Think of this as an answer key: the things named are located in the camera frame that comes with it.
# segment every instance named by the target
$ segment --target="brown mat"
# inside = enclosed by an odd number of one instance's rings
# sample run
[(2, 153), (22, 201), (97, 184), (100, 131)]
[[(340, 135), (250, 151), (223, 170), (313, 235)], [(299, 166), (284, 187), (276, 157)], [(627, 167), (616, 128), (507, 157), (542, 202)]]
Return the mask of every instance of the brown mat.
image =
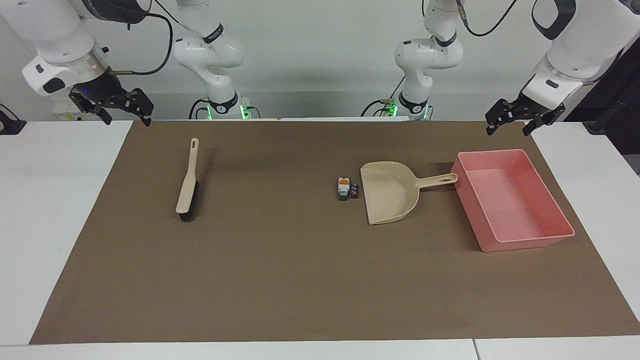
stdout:
[[(196, 220), (174, 213), (200, 138)], [(451, 187), (368, 226), (339, 176), (395, 160), (448, 172), (460, 151), (525, 149), (576, 230), (482, 253)], [(482, 122), (135, 123), (32, 344), (519, 338), (640, 334), (520, 126)]]

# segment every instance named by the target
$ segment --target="pink plastic container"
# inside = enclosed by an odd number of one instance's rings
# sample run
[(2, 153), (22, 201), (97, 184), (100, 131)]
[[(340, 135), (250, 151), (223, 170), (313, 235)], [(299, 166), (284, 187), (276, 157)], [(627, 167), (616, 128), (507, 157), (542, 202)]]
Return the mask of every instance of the pink plastic container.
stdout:
[(451, 172), (482, 251), (544, 247), (575, 235), (524, 150), (461, 152)]

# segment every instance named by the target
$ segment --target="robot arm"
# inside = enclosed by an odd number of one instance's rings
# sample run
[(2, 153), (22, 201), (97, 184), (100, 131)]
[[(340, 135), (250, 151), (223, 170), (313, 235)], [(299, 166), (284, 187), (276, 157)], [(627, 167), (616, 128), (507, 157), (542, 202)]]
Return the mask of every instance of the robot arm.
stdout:
[(207, 90), (207, 100), (218, 115), (244, 114), (242, 95), (225, 69), (244, 61), (244, 49), (224, 33), (210, 0), (177, 0), (184, 23), (194, 34), (179, 38), (173, 48), (178, 62), (196, 74)]
[(500, 99), (486, 113), (489, 135), (515, 120), (532, 119), (525, 135), (553, 124), (563, 101), (640, 32), (640, 0), (537, 0), (532, 17), (553, 44), (518, 98)]
[(405, 41), (396, 48), (396, 64), (406, 76), (403, 89), (394, 99), (399, 105), (398, 115), (422, 119), (433, 87), (426, 71), (449, 69), (462, 60), (462, 44), (456, 35), (458, 19), (456, 0), (430, 0), (424, 27), (433, 36)]
[[(83, 3), (99, 19), (134, 24), (145, 17), (136, 0)], [(0, 14), (36, 48), (38, 56), (22, 70), (36, 93), (47, 96), (71, 87), (69, 97), (78, 108), (107, 124), (111, 116), (105, 108), (122, 109), (150, 124), (154, 106), (149, 98), (139, 88), (124, 90), (109, 73), (104, 52), (67, 0), (0, 0)]]

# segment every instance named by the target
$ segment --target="brush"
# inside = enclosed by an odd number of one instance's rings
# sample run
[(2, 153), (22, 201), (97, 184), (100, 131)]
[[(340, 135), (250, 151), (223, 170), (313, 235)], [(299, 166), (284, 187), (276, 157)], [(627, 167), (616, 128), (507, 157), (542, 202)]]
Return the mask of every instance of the brush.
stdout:
[(182, 182), (182, 190), (178, 198), (178, 205), (175, 212), (180, 215), (180, 220), (184, 222), (193, 221), (195, 216), (196, 196), (198, 195), (198, 181), (196, 180), (196, 164), (198, 163), (198, 148), (200, 141), (198, 138), (191, 139), (189, 148), (189, 167), (187, 175)]

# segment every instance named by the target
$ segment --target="small white and orange object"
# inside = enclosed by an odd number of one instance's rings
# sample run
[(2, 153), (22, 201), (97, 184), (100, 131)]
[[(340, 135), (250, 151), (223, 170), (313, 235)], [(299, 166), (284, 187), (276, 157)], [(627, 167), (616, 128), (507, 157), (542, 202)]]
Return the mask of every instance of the small white and orange object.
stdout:
[(350, 186), (351, 181), (349, 181), (348, 177), (338, 178), (338, 195), (340, 195), (340, 201), (347, 201), (347, 199), (349, 198)]

